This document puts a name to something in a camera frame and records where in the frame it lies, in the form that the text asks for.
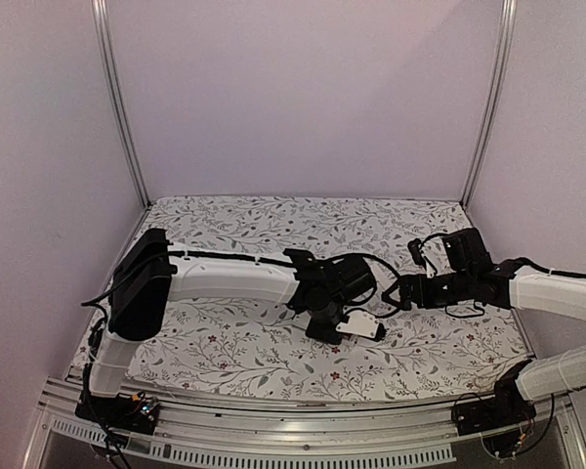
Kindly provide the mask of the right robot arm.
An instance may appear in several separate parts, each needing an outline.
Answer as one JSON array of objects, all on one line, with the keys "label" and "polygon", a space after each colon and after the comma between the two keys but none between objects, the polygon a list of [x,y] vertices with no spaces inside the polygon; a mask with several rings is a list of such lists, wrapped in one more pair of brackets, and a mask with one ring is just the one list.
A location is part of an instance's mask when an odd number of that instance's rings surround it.
[{"label": "right robot arm", "polygon": [[[505,310],[540,311],[586,322],[586,275],[552,270],[528,258],[494,263],[475,228],[440,234],[451,273],[404,275],[382,294],[398,311],[432,310],[463,301]],[[494,385],[485,417],[505,426],[523,402],[586,388],[586,345],[509,369]]]}]

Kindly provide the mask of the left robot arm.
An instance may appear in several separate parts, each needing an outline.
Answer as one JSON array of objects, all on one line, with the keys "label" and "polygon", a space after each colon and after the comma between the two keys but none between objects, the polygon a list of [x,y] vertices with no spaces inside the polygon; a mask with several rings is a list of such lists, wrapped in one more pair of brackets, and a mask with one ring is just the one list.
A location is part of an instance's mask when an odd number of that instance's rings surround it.
[{"label": "left robot arm", "polygon": [[107,301],[105,330],[94,344],[88,366],[88,408],[105,424],[125,416],[120,386],[137,348],[161,329],[168,303],[188,299],[249,299],[306,313],[307,337],[331,345],[346,335],[383,339],[379,320],[364,312],[361,297],[374,294],[377,281],[361,255],[320,260],[287,248],[264,256],[191,250],[168,240],[165,230],[149,229],[113,273],[111,285],[85,301]]}]

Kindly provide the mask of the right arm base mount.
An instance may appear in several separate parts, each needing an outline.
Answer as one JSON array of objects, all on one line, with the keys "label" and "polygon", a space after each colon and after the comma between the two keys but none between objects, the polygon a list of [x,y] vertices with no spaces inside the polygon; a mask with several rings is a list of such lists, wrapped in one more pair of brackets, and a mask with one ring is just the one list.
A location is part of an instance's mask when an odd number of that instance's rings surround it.
[{"label": "right arm base mount", "polygon": [[468,394],[471,396],[476,399],[459,399],[451,410],[451,420],[460,436],[516,425],[536,416],[534,405],[521,396],[514,382],[496,383],[494,394],[486,399],[475,393]]}]

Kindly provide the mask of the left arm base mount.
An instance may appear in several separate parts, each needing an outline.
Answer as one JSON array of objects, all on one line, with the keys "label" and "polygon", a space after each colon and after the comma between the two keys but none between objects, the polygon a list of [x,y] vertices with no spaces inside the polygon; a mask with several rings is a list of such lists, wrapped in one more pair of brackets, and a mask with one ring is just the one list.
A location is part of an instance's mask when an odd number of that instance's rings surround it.
[{"label": "left arm base mount", "polygon": [[102,398],[81,394],[75,416],[102,424],[106,429],[152,436],[158,423],[160,400],[140,392],[130,397]]}]

